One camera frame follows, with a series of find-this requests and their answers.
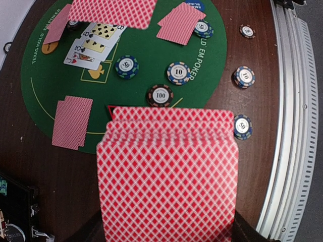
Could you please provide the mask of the black poker chip case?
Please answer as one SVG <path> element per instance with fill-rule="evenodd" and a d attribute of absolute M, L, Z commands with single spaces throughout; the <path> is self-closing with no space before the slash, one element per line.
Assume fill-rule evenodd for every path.
<path fill-rule="evenodd" d="M 1 194 L 5 224 L 20 227 L 26 236 L 25 241 L 55 241 L 54 235 L 39 228 L 38 187 L 25 185 L 3 172 L 1 177 L 8 182 L 7 196 Z"/>

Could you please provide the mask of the blue tan chip stack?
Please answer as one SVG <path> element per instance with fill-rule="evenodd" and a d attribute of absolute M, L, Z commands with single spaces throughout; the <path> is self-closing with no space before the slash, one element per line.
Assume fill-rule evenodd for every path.
<path fill-rule="evenodd" d="M 251 87 L 255 83 L 255 73 L 247 66 L 240 66 L 233 73 L 233 79 L 235 83 L 243 89 Z"/>

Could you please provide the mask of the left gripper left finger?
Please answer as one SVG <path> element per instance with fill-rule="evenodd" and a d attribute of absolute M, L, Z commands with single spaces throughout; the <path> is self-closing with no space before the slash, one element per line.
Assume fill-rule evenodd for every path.
<path fill-rule="evenodd" d="M 103 242 L 101 211 L 96 212 L 78 231 L 65 241 Z"/>

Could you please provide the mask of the red card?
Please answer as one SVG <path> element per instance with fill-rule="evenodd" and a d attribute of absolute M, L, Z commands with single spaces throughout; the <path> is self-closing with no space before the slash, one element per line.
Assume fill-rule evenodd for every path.
<path fill-rule="evenodd" d="M 93 100 L 90 98 L 66 96 L 65 103 L 70 114 L 73 143 L 76 148 L 83 147 Z"/>
<path fill-rule="evenodd" d="M 178 21 L 167 20 L 162 26 L 156 37 L 180 45 L 187 45 L 198 20 L 193 23 L 181 19 Z"/>
<path fill-rule="evenodd" d="M 76 145 L 73 143 L 73 135 L 71 130 L 71 125 L 69 124 L 70 114 L 68 107 L 65 101 L 58 101 L 55 122 L 53 126 L 52 134 L 52 145 L 71 149 L 78 150 Z"/>
<path fill-rule="evenodd" d="M 68 20 L 145 30 L 150 24 L 156 3 L 155 0 L 73 1 Z"/>
<path fill-rule="evenodd" d="M 165 17 L 163 17 L 158 25 L 162 26 L 167 20 L 178 21 L 184 19 L 188 23 L 193 23 L 193 20 L 201 20 L 206 17 L 204 12 L 201 12 L 185 2 L 180 3 L 177 7 L 173 8 Z"/>
<path fill-rule="evenodd" d="M 68 15 L 71 9 L 71 4 L 66 4 L 57 16 L 51 21 L 47 27 L 48 33 L 45 37 L 43 45 L 57 42 L 60 40 L 62 33 L 68 22 Z"/>

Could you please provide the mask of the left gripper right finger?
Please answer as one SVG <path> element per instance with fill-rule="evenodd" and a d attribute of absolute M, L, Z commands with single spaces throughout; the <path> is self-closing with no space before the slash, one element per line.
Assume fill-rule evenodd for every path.
<path fill-rule="evenodd" d="M 272 239 L 266 239 L 260 235 L 242 215 L 236 211 L 232 229 L 232 241 L 235 242 L 270 242 Z"/>

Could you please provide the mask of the teal chip row in case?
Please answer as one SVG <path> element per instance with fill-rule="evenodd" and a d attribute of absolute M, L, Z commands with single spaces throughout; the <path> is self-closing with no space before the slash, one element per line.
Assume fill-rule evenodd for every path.
<path fill-rule="evenodd" d="M 8 182 L 0 177 L 0 194 L 7 196 Z"/>

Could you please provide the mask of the green blue chip stack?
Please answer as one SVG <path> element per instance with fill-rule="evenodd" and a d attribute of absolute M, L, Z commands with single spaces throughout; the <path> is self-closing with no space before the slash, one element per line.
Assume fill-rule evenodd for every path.
<path fill-rule="evenodd" d="M 234 117 L 234 136 L 239 140 L 247 140 L 253 133 L 251 119 L 244 115 L 239 114 Z"/>

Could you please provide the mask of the blue round blind button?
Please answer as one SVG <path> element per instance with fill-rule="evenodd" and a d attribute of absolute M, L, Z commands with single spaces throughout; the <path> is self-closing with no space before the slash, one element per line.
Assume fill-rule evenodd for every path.
<path fill-rule="evenodd" d="M 201 0 L 185 0 L 185 3 L 201 12 L 205 11 L 205 4 Z"/>

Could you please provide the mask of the clear acrylic dealer button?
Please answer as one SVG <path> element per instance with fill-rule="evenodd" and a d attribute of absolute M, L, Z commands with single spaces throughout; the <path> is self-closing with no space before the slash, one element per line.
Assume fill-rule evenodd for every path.
<path fill-rule="evenodd" d="M 26 240 L 23 230 L 11 223 L 5 226 L 5 238 L 9 242 L 25 242 Z"/>

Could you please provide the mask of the orange round blind button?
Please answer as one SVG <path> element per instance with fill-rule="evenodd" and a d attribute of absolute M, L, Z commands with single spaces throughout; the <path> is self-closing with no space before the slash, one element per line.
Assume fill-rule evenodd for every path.
<path fill-rule="evenodd" d="M 59 42 L 56 41 L 56 42 L 52 42 L 52 43 L 48 43 L 48 44 L 44 44 L 41 48 L 41 51 L 43 54 L 50 54 L 50 53 L 53 53 L 57 46 L 58 46 Z"/>

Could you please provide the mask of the red playing card deck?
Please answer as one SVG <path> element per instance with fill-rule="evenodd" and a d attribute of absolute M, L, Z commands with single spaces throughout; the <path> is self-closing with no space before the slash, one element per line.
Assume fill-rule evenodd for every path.
<path fill-rule="evenodd" d="M 117 106 L 96 147 L 106 241 L 231 241 L 239 149 L 229 110 Z"/>

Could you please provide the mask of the green round poker mat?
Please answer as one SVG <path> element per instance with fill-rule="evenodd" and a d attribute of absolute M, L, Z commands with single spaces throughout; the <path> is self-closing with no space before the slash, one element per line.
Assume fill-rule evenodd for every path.
<path fill-rule="evenodd" d="M 187 64 L 192 75 L 183 86 L 170 85 L 173 104 L 177 107 L 203 108 L 219 84 L 226 63 L 227 36 L 221 15 L 211 1 L 204 1 L 205 19 L 214 28 L 211 38 L 202 39 L 193 34 L 185 46 L 158 39 L 158 22 L 179 5 L 179 1 L 158 1 L 149 28 L 126 29 L 113 60 L 101 64 L 96 79 L 86 69 L 63 63 L 86 24 L 75 31 L 65 30 L 53 53 L 41 51 L 47 25 L 66 4 L 66 1 L 57 1 L 43 15 L 30 36 L 21 66 L 26 108 L 48 137 L 52 136 L 58 101 L 68 95 L 90 98 L 93 105 L 85 144 L 80 151 L 95 153 L 106 123 L 111 120 L 107 105 L 146 106 L 146 95 L 152 86 L 170 84 L 167 68 L 173 62 Z M 139 62 L 139 72 L 131 79 L 121 78 L 115 69 L 116 61 L 124 55 L 134 56 Z"/>

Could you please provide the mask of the black red triangle token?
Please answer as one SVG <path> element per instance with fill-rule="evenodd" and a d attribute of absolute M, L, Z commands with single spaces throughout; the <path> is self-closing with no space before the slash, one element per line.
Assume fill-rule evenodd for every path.
<path fill-rule="evenodd" d="M 111 120 L 113 120 L 113 118 L 114 118 L 113 111 L 114 111 L 115 108 L 116 108 L 115 105 L 107 105 L 107 110 L 109 112 Z"/>

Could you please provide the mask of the card deck in case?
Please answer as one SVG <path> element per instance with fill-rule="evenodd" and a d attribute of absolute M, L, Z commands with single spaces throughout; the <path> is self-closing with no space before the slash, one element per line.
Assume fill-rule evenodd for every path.
<path fill-rule="evenodd" d="M 5 239 L 5 218 L 2 210 L 0 210 L 0 237 L 1 239 Z"/>

